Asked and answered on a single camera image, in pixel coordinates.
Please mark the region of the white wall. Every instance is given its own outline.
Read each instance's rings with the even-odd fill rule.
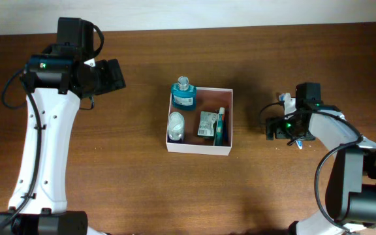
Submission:
[[[0,35],[55,33],[60,16],[102,31],[376,22],[376,1],[0,0]]]

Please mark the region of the wooden table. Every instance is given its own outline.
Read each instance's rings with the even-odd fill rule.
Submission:
[[[266,141],[257,120],[265,104],[302,82],[321,83],[325,103],[376,141],[376,23],[108,32],[105,39],[98,59],[118,58],[127,88],[78,112],[66,180],[68,209],[86,211],[97,230],[229,234],[309,217],[317,211],[313,176],[326,149],[319,141],[303,150]],[[55,35],[0,37],[0,96],[14,71],[53,42]],[[181,75],[196,86],[234,89],[228,157],[167,152],[170,86]],[[25,97],[19,82],[8,93],[12,103]],[[0,101],[0,211],[18,177],[26,112]]]

